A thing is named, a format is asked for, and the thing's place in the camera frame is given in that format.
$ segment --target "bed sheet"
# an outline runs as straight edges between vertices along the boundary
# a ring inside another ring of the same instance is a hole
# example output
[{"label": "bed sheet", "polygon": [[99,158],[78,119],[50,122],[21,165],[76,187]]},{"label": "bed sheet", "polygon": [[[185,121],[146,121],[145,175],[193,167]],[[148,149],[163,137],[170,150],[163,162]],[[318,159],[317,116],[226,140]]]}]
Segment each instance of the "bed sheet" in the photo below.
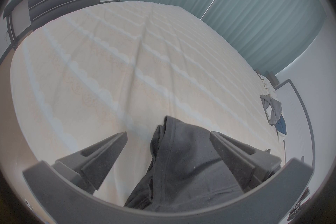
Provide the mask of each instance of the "bed sheet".
[{"label": "bed sheet", "polygon": [[118,205],[145,175],[166,115],[284,160],[262,81],[204,22],[176,6],[104,3],[49,22],[15,52],[11,90],[38,160],[53,164],[118,132],[128,143],[95,196]]}]

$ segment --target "bed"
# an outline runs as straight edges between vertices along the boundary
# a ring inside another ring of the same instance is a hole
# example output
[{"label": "bed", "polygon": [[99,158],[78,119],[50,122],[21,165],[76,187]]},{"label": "bed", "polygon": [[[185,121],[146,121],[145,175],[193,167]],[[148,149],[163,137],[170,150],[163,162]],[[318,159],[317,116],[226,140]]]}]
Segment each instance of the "bed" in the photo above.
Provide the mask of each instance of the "bed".
[{"label": "bed", "polygon": [[95,196],[124,205],[151,161],[166,115],[285,159],[261,79],[204,22],[176,6],[114,2],[31,33],[10,71],[16,116],[38,160],[53,164],[115,133],[128,143]]}]

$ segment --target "gray clothing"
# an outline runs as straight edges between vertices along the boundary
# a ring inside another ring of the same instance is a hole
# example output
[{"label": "gray clothing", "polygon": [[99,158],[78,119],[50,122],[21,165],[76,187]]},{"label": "gray clothing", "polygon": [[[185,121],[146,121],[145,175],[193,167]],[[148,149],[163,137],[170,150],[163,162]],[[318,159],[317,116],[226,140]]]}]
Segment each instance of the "gray clothing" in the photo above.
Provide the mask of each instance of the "gray clothing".
[{"label": "gray clothing", "polygon": [[209,137],[208,130],[167,116],[150,143],[152,163],[125,206],[182,212],[243,195]]},{"label": "gray clothing", "polygon": [[261,95],[260,96],[262,106],[264,110],[268,108],[268,106],[271,106],[272,112],[271,112],[271,118],[269,119],[269,123],[271,125],[275,125],[277,121],[280,119],[282,108],[281,108],[281,103],[269,95]]}]

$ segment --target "beige bed sheet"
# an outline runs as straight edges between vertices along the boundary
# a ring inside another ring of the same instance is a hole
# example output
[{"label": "beige bed sheet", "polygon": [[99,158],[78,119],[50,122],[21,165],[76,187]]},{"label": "beige bed sheet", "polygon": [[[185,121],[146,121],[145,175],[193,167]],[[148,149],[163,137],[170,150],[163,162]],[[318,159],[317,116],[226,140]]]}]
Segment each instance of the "beige bed sheet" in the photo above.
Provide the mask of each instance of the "beige bed sheet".
[{"label": "beige bed sheet", "polygon": [[18,122],[53,164],[115,133],[128,143],[95,196],[123,205],[151,161],[166,115],[284,160],[258,75],[208,25],[180,7],[144,2],[85,8],[30,34],[11,64]]}]

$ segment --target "black garment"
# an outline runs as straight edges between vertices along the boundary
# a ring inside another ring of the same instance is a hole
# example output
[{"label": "black garment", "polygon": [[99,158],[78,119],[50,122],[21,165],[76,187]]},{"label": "black garment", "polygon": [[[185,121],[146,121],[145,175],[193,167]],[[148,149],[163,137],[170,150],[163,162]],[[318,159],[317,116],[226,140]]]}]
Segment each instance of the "black garment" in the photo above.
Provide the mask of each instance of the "black garment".
[{"label": "black garment", "polygon": [[153,159],[125,206],[182,212],[224,203],[243,194],[209,140],[210,132],[165,117],[150,143]]}]

